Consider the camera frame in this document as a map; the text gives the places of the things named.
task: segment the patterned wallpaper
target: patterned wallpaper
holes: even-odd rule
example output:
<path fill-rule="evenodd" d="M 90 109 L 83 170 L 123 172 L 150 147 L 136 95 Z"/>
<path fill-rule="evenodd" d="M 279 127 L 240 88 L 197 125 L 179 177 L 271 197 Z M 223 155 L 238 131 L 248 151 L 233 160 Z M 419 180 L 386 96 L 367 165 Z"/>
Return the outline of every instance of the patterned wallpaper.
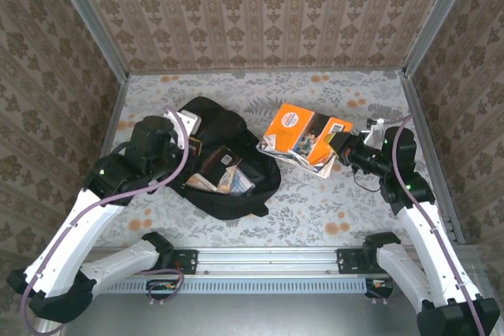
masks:
<path fill-rule="evenodd" d="M 504 299 L 504 0 L 457 0 L 414 75 L 467 242 Z"/>
<path fill-rule="evenodd" d="M 131 72 L 400 66 L 435 0 L 91 0 Z"/>
<path fill-rule="evenodd" d="M 0 9 L 0 334 L 19 335 L 19 296 L 5 278 L 73 205 L 118 83 L 70 0 L 0 0 Z"/>

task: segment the table surface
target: table surface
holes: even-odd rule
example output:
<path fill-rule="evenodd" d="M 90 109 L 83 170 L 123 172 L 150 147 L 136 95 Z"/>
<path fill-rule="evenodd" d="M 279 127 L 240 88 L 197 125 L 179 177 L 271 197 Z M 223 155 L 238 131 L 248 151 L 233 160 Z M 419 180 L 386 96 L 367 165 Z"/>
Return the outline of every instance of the table surface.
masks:
<path fill-rule="evenodd" d="M 368 117 L 396 120 L 408 113 L 400 72 L 276 72 L 181 76 L 133 76 L 120 115 L 114 146 L 131 137 L 135 122 L 176 109 L 202 95 L 240 114 L 261 137 L 283 102 L 337 116 L 365 129 Z M 97 246 L 129 246 L 157 231 L 175 246 L 358 246 L 367 234 L 393 231 L 410 244 L 406 231 L 380 193 L 355 185 L 351 170 L 336 164 L 322 179 L 278 162 L 282 184 L 268 200 L 269 215 L 221 221 L 173 190 L 137 196 L 103 232 Z M 428 179 L 421 148 L 417 170 Z M 376 189 L 377 178 L 357 174 Z"/>

